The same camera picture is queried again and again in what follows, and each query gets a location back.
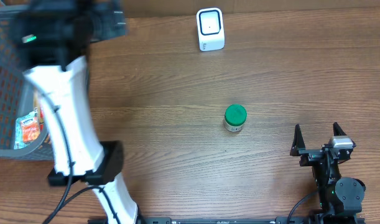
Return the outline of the green lid jar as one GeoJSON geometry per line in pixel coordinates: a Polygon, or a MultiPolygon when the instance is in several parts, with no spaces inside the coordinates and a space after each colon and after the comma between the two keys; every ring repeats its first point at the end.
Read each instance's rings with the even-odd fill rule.
{"type": "Polygon", "coordinates": [[[247,111],[242,105],[230,105],[225,111],[223,120],[224,127],[230,132],[239,132],[242,130],[246,119],[247,111]]]}

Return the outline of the red and tan cracker package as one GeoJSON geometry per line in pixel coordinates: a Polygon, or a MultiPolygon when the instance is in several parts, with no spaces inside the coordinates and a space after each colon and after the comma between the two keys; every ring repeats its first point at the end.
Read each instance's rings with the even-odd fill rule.
{"type": "Polygon", "coordinates": [[[34,91],[34,99],[33,99],[33,107],[34,111],[36,113],[37,121],[39,124],[44,123],[44,116],[43,116],[43,111],[42,111],[42,106],[40,103],[40,95],[37,90],[34,91]]]}

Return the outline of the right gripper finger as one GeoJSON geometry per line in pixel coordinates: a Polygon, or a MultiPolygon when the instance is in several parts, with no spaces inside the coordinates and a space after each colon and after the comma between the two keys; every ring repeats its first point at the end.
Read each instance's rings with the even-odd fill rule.
{"type": "Polygon", "coordinates": [[[333,123],[333,135],[334,136],[346,136],[346,133],[342,130],[337,122],[333,123]]]}
{"type": "Polygon", "coordinates": [[[299,156],[300,155],[299,152],[303,151],[305,149],[306,149],[306,147],[305,147],[305,143],[304,143],[304,139],[302,136],[300,125],[296,124],[295,125],[294,140],[293,140],[292,147],[290,150],[290,155],[291,156],[299,156]]]}

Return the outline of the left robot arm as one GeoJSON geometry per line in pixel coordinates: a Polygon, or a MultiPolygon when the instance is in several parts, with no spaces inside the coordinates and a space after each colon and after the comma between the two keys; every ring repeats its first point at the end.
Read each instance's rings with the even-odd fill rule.
{"type": "Polygon", "coordinates": [[[75,182],[97,196],[103,223],[143,223],[123,178],[121,141],[100,141],[91,118],[88,48],[125,34],[118,1],[32,1],[11,22],[10,38],[24,59],[24,78],[40,93],[52,140],[51,186],[75,182]]]}

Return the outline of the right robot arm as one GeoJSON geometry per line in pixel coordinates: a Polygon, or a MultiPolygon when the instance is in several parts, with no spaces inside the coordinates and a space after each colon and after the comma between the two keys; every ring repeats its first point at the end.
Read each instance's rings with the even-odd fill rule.
{"type": "Polygon", "coordinates": [[[355,178],[342,177],[339,165],[351,159],[356,143],[333,123],[333,137],[320,149],[305,147],[301,128],[295,126],[291,156],[299,156],[301,167],[310,166],[317,190],[300,203],[317,194],[320,209],[310,211],[304,223],[360,223],[356,215],[362,211],[365,184],[355,178]]]}

